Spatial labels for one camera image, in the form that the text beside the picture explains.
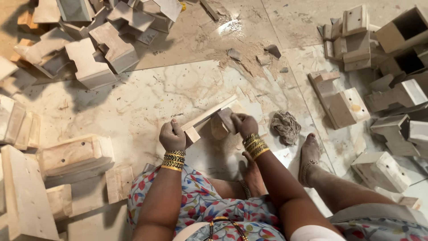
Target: bangle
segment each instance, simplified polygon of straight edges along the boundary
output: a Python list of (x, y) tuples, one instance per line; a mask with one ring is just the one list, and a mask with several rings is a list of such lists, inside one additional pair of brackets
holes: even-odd
[(186, 155), (186, 150), (182, 150), (182, 151), (165, 151), (166, 154), (176, 154), (176, 155), (180, 155), (180, 156), (185, 156)]
[(257, 157), (269, 150), (268, 145), (256, 133), (251, 133), (242, 143), (253, 160), (256, 160)]
[(184, 157), (176, 157), (176, 156), (170, 156), (169, 154), (165, 154), (165, 156), (163, 158), (167, 159), (167, 160), (178, 161), (178, 162), (184, 163)]
[(184, 155), (186, 155), (186, 151), (166, 151), (161, 168), (181, 172), (184, 167)]
[(184, 156), (180, 156), (180, 155), (177, 155), (177, 154), (174, 154), (174, 153), (165, 153), (165, 156), (176, 156), (176, 157), (184, 158)]
[(179, 169), (179, 168), (175, 168), (175, 167), (172, 167), (172, 166), (164, 166), (164, 165), (161, 165), (161, 168), (168, 168), (168, 169), (171, 169), (171, 170), (176, 170), (176, 171), (181, 172), (181, 169)]

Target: wrist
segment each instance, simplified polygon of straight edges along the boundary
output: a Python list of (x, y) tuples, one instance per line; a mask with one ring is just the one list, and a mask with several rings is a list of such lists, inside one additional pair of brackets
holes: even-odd
[(266, 145), (264, 140), (257, 133), (251, 133), (242, 143), (253, 160), (256, 160), (257, 157), (269, 150), (268, 145)]

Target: gold bangle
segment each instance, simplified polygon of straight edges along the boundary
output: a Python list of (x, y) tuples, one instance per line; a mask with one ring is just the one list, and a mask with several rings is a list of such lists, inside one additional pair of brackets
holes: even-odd
[(246, 146), (246, 150), (254, 150), (260, 143), (264, 143), (262, 139), (253, 141), (250, 145)]
[(259, 153), (254, 155), (253, 160), (256, 160), (257, 157), (259, 157), (260, 155), (262, 155), (263, 153), (265, 153), (268, 150), (269, 150), (269, 148), (265, 148), (265, 149), (261, 150)]
[(165, 153), (164, 156), (166, 156), (166, 155), (172, 155), (172, 156), (184, 158), (184, 156), (180, 156), (180, 155), (177, 155), (177, 154), (174, 154), (174, 153)]
[(258, 147), (260, 147), (260, 146), (262, 146), (262, 145), (265, 145), (265, 143), (264, 142), (261, 142), (260, 144), (258, 144), (257, 146), (255, 146), (254, 148), (251, 148), (251, 150), (248, 150), (248, 152), (252, 152), (252, 151), (254, 151), (255, 149), (257, 149)]
[(251, 144), (253, 144), (254, 142), (258, 141), (259, 139), (255, 139), (254, 141), (252, 141), (251, 143), (249, 143), (248, 145), (246, 145), (247, 147), (250, 147)]
[(161, 168), (167, 168), (167, 169), (171, 169), (171, 170), (176, 170), (176, 171), (178, 171), (178, 172), (181, 172), (181, 171), (182, 171), (182, 169), (180, 169), (180, 168), (175, 168), (175, 167), (172, 167), (172, 166), (165, 166), (165, 165), (161, 165)]

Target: floral dress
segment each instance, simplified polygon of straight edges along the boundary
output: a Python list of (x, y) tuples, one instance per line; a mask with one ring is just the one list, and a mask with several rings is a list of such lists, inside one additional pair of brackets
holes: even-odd
[[(133, 181), (128, 195), (127, 222), (132, 230), (144, 198), (161, 167), (141, 174)], [(185, 227), (197, 222), (211, 222), (214, 217), (225, 216), (237, 222), (250, 241), (285, 241), (282, 223), (269, 200), (269, 195), (249, 200), (222, 199), (213, 185), (198, 171), (184, 165), (181, 173), (181, 208), (174, 236)], [(387, 218), (359, 218), (334, 223), (348, 241), (428, 241), (428, 228), (404, 220)], [(187, 241), (205, 240), (208, 225), (200, 228)], [(214, 240), (241, 241), (230, 222), (214, 224)]]

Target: woman's right hand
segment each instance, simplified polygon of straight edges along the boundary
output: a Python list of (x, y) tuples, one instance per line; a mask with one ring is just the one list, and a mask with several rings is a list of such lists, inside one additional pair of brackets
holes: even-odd
[(247, 138), (251, 133), (257, 134), (259, 132), (259, 124), (252, 116), (233, 113), (230, 118), (243, 139)]

